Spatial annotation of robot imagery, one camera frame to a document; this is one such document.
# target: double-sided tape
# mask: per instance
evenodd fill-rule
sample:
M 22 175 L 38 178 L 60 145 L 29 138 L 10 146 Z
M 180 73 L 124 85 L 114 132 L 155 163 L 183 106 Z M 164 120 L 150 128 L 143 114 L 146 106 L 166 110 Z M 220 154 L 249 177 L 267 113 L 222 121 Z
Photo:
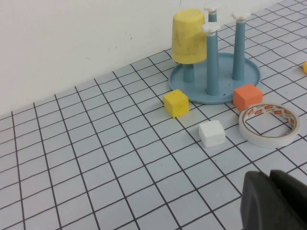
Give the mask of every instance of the double-sided tape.
M 273 114 L 286 119 L 292 129 L 285 135 L 279 137 L 266 137 L 256 133 L 247 126 L 246 121 L 263 113 Z M 290 145 L 295 140 L 299 132 L 299 127 L 300 122 L 297 114 L 283 105 L 275 103 L 254 104 L 242 111 L 239 118 L 241 135 L 250 143 L 264 148 L 280 148 Z

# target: black grid line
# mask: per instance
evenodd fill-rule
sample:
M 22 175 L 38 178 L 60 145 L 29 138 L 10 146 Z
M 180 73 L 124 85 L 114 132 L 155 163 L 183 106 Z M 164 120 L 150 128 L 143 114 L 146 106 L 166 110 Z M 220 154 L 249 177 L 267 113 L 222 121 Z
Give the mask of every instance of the black grid line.
M 55 208 L 56 208 L 56 212 L 57 212 L 59 227 L 61 228 L 62 225 L 61 225 L 61 220 L 60 220 L 60 217 L 59 217 L 59 210 L 58 210 L 58 205 L 57 205 L 56 196 L 55 196 L 55 193 L 54 193 L 53 183 L 52 183 L 51 174 L 50 174 L 50 169 L 49 169 L 49 164 L 48 164 L 47 155 L 46 155 L 46 151 L 45 151 L 45 145 L 44 145 L 44 142 L 43 142 L 42 131 L 41 131 L 41 128 L 40 128 L 40 124 L 39 124 L 38 117 L 37 117 L 36 106 L 35 106 L 34 103 L 33 103 L 33 106 L 34 106 L 35 115 L 36 115 L 36 119 L 37 119 L 37 125 L 38 125 L 38 129 L 39 129 L 40 138 L 41 138 L 41 140 L 42 140 L 42 146 L 43 146 L 43 151 L 44 151 L 44 156 L 45 156 L 45 161 L 46 161 L 48 176 L 49 176 L 49 180 L 50 180 L 51 191 L 52 191 L 52 195 L 53 195 L 53 201 L 54 201 Z
M 56 95 L 55 95 L 55 98 L 56 98 L 56 101 L 57 101 L 58 107 L 60 108 L 60 106 L 59 106 L 59 102 L 58 102 L 58 99 L 57 99 Z M 87 198 L 88 198 L 88 200 L 89 200 L 89 203 L 90 203 L 90 206 L 91 206 L 92 212 L 93 212 L 93 214 L 94 214 L 94 218 L 95 218 L 95 221 L 96 221 L 97 227 L 98 227 L 98 229 L 100 230 L 100 226 L 99 226 L 99 223 L 98 223 L 98 220 L 97 220 L 97 216 L 96 216 L 96 214 L 95 214 L 95 212 L 94 212 L 94 207 L 93 207 L 93 204 L 92 204 L 92 201 L 91 201 L 90 195 L 89 195 L 89 193 L 88 193 L 88 189 L 87 189 L 87 186 L 86 186 L 86 183 L 85 183 L 85 180 L 84 180 L 84 176 L 83 176 L 83 174 L 82 174 L 82 170 L 81 170 L 80 164 L 79 164 L 79 162 L 78 162 L 77 155 L 76 155 L 76 152 L 75 152 L 75 150 L 74 150 L 74 146 L 73 146 L 73 144 L 72 144 L 72 141 L 71 141 L 71 138 L 70 138 L 70 135 L 69 135 L 69 132 L 68 132 L 68 129 L 67 129 L 66 123 L 65 123 L 65 121 L 64 121 L 63 113 L 62 113 L 62 111 L 61 111 L 61 110 L 60 110 L 60 112 L 61 112 L 61 116 L 62 116 L 62 119 L 63 119 L 63 122 L 64 122 L 64 126 L 65 126 L 65 129 L 66 129 L 66 132 L 67 132 L 67 135 L 68 135 L 68 138 L 69 138 L 70 144 L 71 144 L 71 148 L 72 148 L 73 154 L 74 154 L 74 156 L 75 156 L 75 160 L 76 160 L 77 165 L 78 165 L 79 172 L 80 172 L 80 174 L 81 174 L 81 178 L 82 178 L 82 181 L 83 181 L 83 185 L 84 185 L 84 187 L 85 187 L 85 190 L 86 190 Z
M 24 230 L 25 228 L 25 220 L 24 220 L 24 202 L 23 202 L 23 193 L 21 189 L 21 180 L 20 180 L 20 170 L 18 165 L 18 154 L 17 154 L 17 144 L 16 144 L 16 134 L 15 134 L 15 125 L 14 125 L 14 117 L 12 112 L 12 122 L 13 122 L 13 129 L 14 129 L 14 139 L 15 139 L 15 153 L 16 153 L 16 163 L 17 163 L 17 172 L 18 172 L 18 184 L 19 184 L 19 192 L 20 192 L 20 199 L 21 199 L 21 210 L 22 210 L 22 216 L 23 216 L 23 224 L 24 224 Z
M 75 89 L 76 89 L 76 91 L 77 91 L 78 96 L 81 98 L 81 96 L 80 96 L 80 94 L 79 94 L 79 92 L 78 92 L 78 90 L 77 90 L 77 87 L 75 87 Z M 101 148 L 102 148 L 102 150 L 103 150 L 103 152 L 104 152 L 104 154 L 105 154 L 105 156 L 106 156 L 107 162 L 108 162 L 108 164 L 110 165 L 111 170 L 112 170 L 112 172 L 113 172 L 113 174 L 114 174 L 114 176 L 115 176 L 115 179 L 116 179 L 116 181 L 117 181 L 117 183 L 118 183 L 118 185 L 119 185 L 119 187 L 120 187 L 120 190 L 121 190 L 121 192 L 122 192 L 122 194 L 123 194 L 123 199 L 125 199 L 126 204 L 127 204 L 128 208 L 129 208 L 129 210 L 130 210 L 130 213 L 131 213 L 133 219 L 135 220 L 135 216 L 134 216 L 134 213 L 133 213 L 133 211 L 132 211 L 132 208 L 131 208 L 131 206 L 130 206 L 128 200 L 127 200 L 127 197 L 126 197 L 126 195 L 125 195 L 125 193 L 124 193 L 124 190 L 123 190 L 123 188 L 122 188 L 122 186 L 121 186 L 121 184 L 120 184 L 120 182 L 119 182 L 119 180 L 118 180 L 118 177 L 117 177 L 117 175 L 116 175 L 116 173 L 115 173 L 115 170 L 114 170 L 114 168 L 113 168 L 113 166 L 112 166 L 112 164 L 111 164 L 111 162 L 110 162 L 110 159 L 109 159 L 109 157 L 108 157 L 108 155 L 107 155 L 107 153 L 106 153 L 106 151 L 105 151 L 105 147 L 104 147 L 104 145 L 102 144 L 102 142 L 101 142 L 101 140 L 100 140 L 100 138 L 99 138 L 99 136 L 98 136 L 98 133 L 97 133 L 97 131 L 96 131 L 96 128 L 95 128 L 95 126 L 93 125 L 92 122 L 91 122 L 91 125 L 92 125 L 92 127 L 93 127 L 93 129 L 94 129 L 95 135 L 97 136 L 97 138 L 98 138 L 98 140 L 99 140 L 99 143 L 100 143 L 100 145 L 101 145 Z

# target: tape label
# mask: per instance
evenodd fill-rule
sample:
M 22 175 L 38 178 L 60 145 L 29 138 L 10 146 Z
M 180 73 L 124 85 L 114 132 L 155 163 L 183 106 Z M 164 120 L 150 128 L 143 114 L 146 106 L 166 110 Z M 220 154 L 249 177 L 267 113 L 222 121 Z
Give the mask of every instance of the tape label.
M 295 119 L 294 114 L 290 113 L 287 109 L 284 109 L 280 106 L 272 105 L 272 104 L 262 104 L 262 105 L 257 105 L 257 106 L 250 108 L 249 110 L 245 112 L 243 116 L 243 120 L 244 122 L 246 122 L 246 120 L 251 119 L 263 113 L 281 116 L 282 118 L 290 122 L 290 124 L 293 127 L 296 126 L 296 119 Z

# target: foam block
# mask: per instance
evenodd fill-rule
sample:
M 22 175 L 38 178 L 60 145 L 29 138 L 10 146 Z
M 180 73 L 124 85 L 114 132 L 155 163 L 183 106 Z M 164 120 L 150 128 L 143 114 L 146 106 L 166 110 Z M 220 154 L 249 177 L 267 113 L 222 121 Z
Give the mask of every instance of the foam block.
M 198 133 L 206 148 L 220 145 L 225 142 L 225 131 L 218 120 L 199 124 Z
M 189 112 L 189 99 L 180 90 L 174 90 L 163 96 L 165 110 L 173 117 L 180 117 Z
M 261 103 L 263 92 L 252 84 L 244 85 L 234 91 L 234 106 L 242 112 L 249 106 Z

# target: yellow cube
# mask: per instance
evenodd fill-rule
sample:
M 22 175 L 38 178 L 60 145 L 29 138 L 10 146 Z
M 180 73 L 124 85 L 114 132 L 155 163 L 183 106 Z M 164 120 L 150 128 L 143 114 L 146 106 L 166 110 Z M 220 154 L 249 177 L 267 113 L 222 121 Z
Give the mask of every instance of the yellow cube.
M 189 112 L 189 99 L 180 90 L 174 90 L 163 96 L 164 108 L 173 117 Z

